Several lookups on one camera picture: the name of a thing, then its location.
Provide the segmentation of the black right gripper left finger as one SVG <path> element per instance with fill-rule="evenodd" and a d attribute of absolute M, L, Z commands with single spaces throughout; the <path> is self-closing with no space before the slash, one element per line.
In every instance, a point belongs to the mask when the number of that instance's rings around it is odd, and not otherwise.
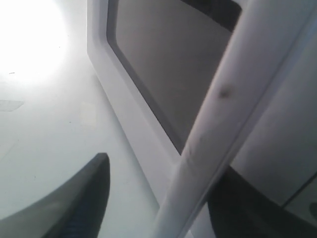
<path fill-rule="evenodd" d="M 98 153 L 50 194 L 0 221 L 2 238 L 96 238 L 110 191 L 107 153 Z"/>

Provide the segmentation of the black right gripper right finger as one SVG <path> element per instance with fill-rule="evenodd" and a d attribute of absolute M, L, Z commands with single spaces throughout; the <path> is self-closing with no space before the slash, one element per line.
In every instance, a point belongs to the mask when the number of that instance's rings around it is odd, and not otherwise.
<path fill-rule="evenodd" d="M 228 168 L 210 192 L 208 208 L 217 238 L 315 238 L 315 226 L 287 212 Z"/>

